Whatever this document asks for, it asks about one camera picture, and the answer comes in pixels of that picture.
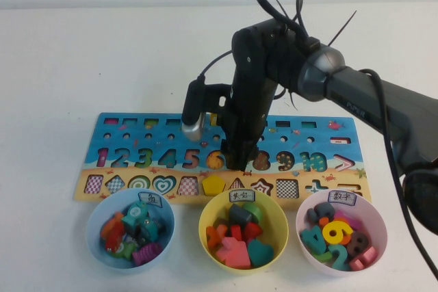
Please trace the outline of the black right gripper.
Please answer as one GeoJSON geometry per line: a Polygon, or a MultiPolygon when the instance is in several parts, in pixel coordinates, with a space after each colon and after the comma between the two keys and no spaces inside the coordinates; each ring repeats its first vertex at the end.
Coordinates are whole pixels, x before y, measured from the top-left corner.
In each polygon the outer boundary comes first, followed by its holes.
{"type": "Polygon", "coordinates": [[[227,169],[245,171],[248,163],[257,158],[257,142],[265,128],[273,97],[274,82],[269,78],[234,76],[230,99],[222,115],[225,139],[221,141],[221,153],[227,169]]]}

